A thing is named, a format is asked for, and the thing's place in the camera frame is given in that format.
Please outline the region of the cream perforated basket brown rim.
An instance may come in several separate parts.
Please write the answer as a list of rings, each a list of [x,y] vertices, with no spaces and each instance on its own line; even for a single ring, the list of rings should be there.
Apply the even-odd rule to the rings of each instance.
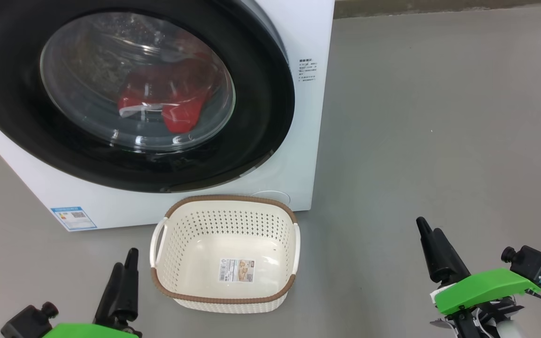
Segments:
[[[275,200],[201,195],[170,207],[152,235],[153,284],[181,306],[213,313],[267,313],[283,304],[299,267],[294,212]],[[221,258],[255,260],[253,283],[218,280]]]

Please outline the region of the black round glass washer door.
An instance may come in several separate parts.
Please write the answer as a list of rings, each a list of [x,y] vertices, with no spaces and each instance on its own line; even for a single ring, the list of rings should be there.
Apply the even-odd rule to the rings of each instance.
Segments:
[[[171,153],[111,146],[71,122],[46,92],[41,53],[69,22],[105,12],[168,21],[206,43],[232,77],[229,122],[208,141]],[[152,193],[225,184],[277,151],[294,105],[294,80],[275,28],[241,0],[0,0],[0,132],[77,179]]]

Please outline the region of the red and white garment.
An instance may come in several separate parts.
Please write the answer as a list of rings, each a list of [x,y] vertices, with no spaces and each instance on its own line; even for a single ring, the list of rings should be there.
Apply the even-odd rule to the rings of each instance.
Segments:
[[[118,113],[126,118],[160,111],[171,133],[187,133],[198,123],[217,75],[212,60],[199,57],[137,67],[129,71],[119,90]]]

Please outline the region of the blue energy label sticker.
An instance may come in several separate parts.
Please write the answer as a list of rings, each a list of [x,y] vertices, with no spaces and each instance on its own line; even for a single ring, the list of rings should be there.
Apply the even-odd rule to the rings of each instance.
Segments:
[[[92,219],[79,206],[51,208],[51,212],[70,232],[97,229]]]

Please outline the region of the printed paper label sticker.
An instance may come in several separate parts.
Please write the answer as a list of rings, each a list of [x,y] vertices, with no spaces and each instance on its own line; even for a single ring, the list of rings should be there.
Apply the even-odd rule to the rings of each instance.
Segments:
[[[218,280],[223,283],[253,283],[255,260],[221,258]]]

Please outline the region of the small printed text label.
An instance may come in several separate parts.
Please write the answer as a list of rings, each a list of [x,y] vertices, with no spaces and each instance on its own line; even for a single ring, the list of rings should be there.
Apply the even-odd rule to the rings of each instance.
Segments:
[[[298,82],[315,81],[318,73],[318,63],[312,58],[300,59],[298,63]]]

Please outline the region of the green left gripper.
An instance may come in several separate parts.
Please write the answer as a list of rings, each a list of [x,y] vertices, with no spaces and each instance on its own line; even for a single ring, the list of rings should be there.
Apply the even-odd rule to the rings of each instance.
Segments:
[[[142,338],[142,332],[126,323],[138,317],[138,257],[138,249],[131,248],[124,265],[114,264],[93,323],[59,323],[41,338]],[[120,295],[122,317],[116,314]]]

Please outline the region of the white front-load washing machine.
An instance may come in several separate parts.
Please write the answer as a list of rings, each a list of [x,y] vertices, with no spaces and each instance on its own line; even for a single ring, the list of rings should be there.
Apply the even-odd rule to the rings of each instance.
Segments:
[[[255,192],[275,190],[290,196],[287,206],[291,210],[309,210],[335,0],[241,1],[275,28],[294,80],[294,119],[283,143],[268,160],[225,184],[196,191],[152,193],[110,188],[47,167],[2,132],[0,156],[51,214],[51,208],[79,206],[96,230],[155,224],[174,203],[198,195],[251,197]],[[298,63],[306,58],[318,63],[317,78],[299,83]]]

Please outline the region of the round white filter cover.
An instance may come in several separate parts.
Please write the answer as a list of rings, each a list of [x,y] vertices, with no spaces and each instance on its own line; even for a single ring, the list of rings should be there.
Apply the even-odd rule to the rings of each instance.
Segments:
[[[289,195],[287,195],[284,192],[275,191],[275,190],[259,191],[259,192],[255,192],[254,194],[251,194],[251,196],[262,198],[262,199],[279,201],[283,203],[284,205],[289,205],[291,202],[291,198]]]

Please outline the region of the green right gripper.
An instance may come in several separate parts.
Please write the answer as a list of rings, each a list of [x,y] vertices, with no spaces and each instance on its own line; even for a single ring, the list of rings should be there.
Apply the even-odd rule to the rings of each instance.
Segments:
[[[442,315],[433,325],[450,329],[454,338],[527,338],[512,319],[523,309],[515,302],[515,296],[528,289],[539,293],[539,287],[504,268],[471,276],[442,229],[432,230],[422,216],[415,222],[430,279],[449,285],[430,294],[433,305]]]

